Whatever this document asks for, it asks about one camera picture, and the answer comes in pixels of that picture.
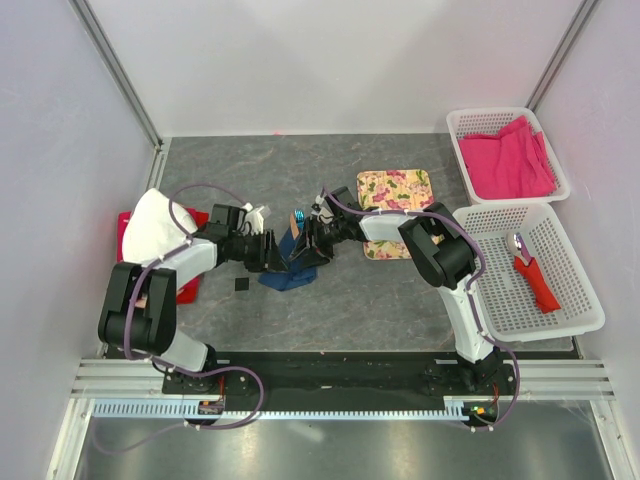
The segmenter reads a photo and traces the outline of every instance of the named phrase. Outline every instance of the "pink towel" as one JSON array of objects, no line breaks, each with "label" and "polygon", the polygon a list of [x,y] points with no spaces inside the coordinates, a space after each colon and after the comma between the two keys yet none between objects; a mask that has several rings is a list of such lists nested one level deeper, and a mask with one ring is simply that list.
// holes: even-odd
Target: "pink towel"
[{"label": "pink towel", "polygon": [[522,116],[497,135],[458,140],[476,194],[487,200],[544,197],[556,189],[542,132]]}]

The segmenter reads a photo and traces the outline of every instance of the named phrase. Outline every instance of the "white wall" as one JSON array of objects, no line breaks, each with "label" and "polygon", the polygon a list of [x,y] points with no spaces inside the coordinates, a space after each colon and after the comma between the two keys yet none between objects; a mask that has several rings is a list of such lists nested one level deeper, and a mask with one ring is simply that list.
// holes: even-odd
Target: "white wall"
[{"label": "white wall", "polygon": [[601,2],[539,111],[571,182],[556,211],[603,304],[581,340],[609,368],[640,458],[640,3]]},{"label": "white wall", "polygon": [[152,148],[67,0],[0,15],[0,477],[40,479]]},{"label": "white wall", "polygon": [[446,131],[524,105],[579,0],[91,0],[165,136]]}]

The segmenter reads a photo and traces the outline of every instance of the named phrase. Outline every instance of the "basket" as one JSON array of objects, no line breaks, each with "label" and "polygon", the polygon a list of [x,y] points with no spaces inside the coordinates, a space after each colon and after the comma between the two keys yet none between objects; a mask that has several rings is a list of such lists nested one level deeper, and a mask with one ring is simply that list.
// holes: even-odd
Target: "basket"
[{"label": "basket", "polygon": [[[602,306],[549,204],[475,205],[456,210],[454,217],[478,242],[487,261],[487,271],[478,280],[478,293],[494,338],[527,342],[580,335],[602,327]],[[560,310],[543,314],[536,307],[534,294],[514,269],[514,257],[507,249],[505,237],[511,230],[522,234]]]},{"label": "basket", "polygon": [[520,107],[496,107],[496,108],[470,108],[466,110],[455,110],[447,115],[447,125],[449,127],[449,133],[451,135],[451,142],[456,152],[458,159],[458,168],[464,179],[464,187],[467,191],[467,197],[472,205],[478,205],[482,203],[488,204],[504,204],[504,203],[531,203],[531,202],[554,202],[557,200],[564,200],[569,196],[570,188],[566,177],[558,158],[553,152],[553,148],[549,144],[547,136],[544,134],[544,141],[547,150],[547,156],[549,157],[549,167],[553,172],[555,178],[556,190],[550,193],[546,197],[530,197],[530,198],[505,198],[499,200],[485,200],[479,197],[473,189],[469,172],[464,164],[464,158],[462,158],[462,152],[458,145],[458,139],[463,138],[465,135],[472,133],[484,133],[486,135],[495,135],[498,131],[511,123],[516,118],[524,115],[529,124],[533,127],[534,133],[542,131],[542,127],[538,122],[535,114],[528,108]]}]

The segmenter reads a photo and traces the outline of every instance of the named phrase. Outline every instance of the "floral placemat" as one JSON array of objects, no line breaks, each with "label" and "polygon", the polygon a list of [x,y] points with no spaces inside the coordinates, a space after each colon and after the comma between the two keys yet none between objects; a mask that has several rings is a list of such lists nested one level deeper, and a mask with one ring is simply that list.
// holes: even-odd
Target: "floral placemat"
[{"label": "floral placemat", "polygon": [[[363,209],[422,210],[434,202],[425,170],[380,170],[358,174],[358,201]],[[411,258],[404,243],[365,242],[364,254],[372,260]]]}]

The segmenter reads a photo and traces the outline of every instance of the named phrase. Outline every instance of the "gray floor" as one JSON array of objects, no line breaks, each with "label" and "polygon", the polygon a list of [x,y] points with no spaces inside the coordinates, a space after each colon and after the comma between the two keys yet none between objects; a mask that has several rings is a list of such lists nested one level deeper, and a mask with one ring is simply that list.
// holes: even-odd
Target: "gray floor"
[{"label": "gray floor", "polygon": [[[132,445],[175,420],[98,419],[106,448]],[[423,421],[258,421],[225,432],[167,433],[125,455],[90,442],[76,478],[607,480],[588,403],[518,403],[493,433]]]},{"label": "gray floor", "polygon": [[[253,205],[269,205],[277,235],[295,208],[307,213],[323,184],[348,186],[365,170],[422,168],[436,200],[451,211],[467,199],[448,135],[323,135],[174,139],[161,190],[197,182],[225,185]],[[209,211],[233,203],[210,189],[184,192],[180,202]],[[236,277],[251,277],[235,292]],[[195,304],[179,307],[179,324],[219,350],[453,350],[453,332],[436,291],[408,260],[371,261],[360,244],[336,248],[311,285],[278,292],[229,263],[204,277]],[[522,349],[566,350],[569,339]]]}]

